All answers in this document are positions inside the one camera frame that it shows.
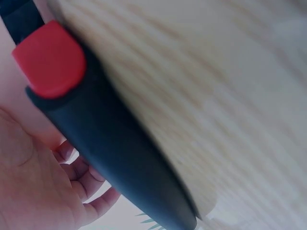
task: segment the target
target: black handle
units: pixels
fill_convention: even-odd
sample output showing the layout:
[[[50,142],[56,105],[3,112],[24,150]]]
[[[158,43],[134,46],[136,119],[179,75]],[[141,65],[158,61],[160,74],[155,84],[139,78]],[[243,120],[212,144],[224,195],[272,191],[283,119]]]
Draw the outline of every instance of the black handle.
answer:
[[[172,169],[119,99],[99,61],[83,47],[87,71],[79,86],[33,103],[110,183],[168,230],[193,230],[193,206]]]

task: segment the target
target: hand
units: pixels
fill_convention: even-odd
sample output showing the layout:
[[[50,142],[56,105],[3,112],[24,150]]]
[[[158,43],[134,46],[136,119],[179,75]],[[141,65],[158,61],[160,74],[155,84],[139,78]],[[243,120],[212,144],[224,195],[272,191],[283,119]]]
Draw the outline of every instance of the hand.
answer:
[[[1,230],[77,230],[116,203],[110,188],[84,204],[105,179],[81,157],[64,164],[72,151],[67,141],[49,150],[0,110]]]

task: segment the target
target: red cap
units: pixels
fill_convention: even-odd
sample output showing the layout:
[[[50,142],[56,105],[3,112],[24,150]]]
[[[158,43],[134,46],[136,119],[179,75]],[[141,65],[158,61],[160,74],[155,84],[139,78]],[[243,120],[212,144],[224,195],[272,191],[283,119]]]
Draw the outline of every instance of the red cap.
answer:
[[[80,45],[56,21],[51,21],[24,39],[12,52],[39,96],[55,99],[82,80],[86,60]]]

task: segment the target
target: light wood grain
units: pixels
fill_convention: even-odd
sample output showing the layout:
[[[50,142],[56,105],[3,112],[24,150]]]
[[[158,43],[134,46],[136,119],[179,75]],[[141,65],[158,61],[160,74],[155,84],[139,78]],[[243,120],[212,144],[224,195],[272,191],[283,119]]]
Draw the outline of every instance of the light wood grain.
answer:
[[[212,230],[307,228],[304,0],[57,0]]]

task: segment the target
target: finger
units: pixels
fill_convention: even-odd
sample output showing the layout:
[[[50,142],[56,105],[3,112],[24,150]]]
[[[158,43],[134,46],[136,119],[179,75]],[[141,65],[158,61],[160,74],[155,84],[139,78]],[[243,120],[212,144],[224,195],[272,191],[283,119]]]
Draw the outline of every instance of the finger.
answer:
[[[87,214],[87,222],[85,225],[90,224],[102,217],[105,213],[107,213],[110,208],[118,201],[120,197],[120,193],[116,191],[114,188],[110,188],[107,190],[101,197],[96,200],[84,204],[84,208]]]
[[[92,197],[104,184],[105,178],[102,177],[93,167],[77,181],[72,181],[72,188],[78,193],[82,202]]]
[[[74,147],[66,140],[53,151],[53,154],[59,163],[65,163],[72,156],[73,150]]]
[[[61,167],[71,181],[79,180],[89,169],[87,161],[81,156],[71,164],[61,164]]]

